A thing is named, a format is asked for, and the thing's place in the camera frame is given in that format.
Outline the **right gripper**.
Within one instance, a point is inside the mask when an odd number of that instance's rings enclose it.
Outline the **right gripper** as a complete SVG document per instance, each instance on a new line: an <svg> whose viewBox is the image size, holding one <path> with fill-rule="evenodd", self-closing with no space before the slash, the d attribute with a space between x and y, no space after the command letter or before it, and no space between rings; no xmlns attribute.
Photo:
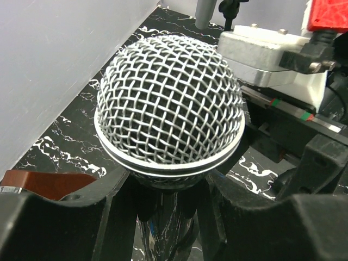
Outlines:
<svg viewBox="0 0 348 261"><path fill-rule="evenodd" d="M256 89L241 89L250 116L248 145L275 163L284 159L295 166L279 176L277 194L341 193L347 183L345 127Z"/></svg>

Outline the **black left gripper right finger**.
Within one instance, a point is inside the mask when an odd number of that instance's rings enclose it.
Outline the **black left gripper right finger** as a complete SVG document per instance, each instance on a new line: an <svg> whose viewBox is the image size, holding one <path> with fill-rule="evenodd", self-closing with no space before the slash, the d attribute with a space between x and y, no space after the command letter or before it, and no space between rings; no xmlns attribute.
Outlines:
<svg viewBox="0 0 348 261"><path fill-rule="evenodd" d="M198 183L204 260L347 260L347 197L256 195L217 171Z"/></svg>

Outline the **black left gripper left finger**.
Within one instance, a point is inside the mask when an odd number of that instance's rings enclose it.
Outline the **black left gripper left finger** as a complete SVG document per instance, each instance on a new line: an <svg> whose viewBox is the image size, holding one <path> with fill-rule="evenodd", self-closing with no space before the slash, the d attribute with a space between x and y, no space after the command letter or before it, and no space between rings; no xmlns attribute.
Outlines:
<svg viewBox="0 0 348 261"><path fill-rule="evenodd" d="M1 260L130 260L135 179L118 169L62 201L1 195Z"/></svg>

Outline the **black microphone iridescent head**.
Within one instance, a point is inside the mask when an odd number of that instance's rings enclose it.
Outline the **black microphone iridescent head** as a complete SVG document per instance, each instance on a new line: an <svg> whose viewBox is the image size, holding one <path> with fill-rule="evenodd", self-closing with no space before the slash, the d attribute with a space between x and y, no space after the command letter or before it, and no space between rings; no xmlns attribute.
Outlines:
<svg viewBox="0 0 348 261"><path fill-rule="evenodd" d="M201 182L236 151L245 128L227 61L187 36L139 40L106 68L94 125L102 147L138 182L146 260L186 260Z"/></svg>

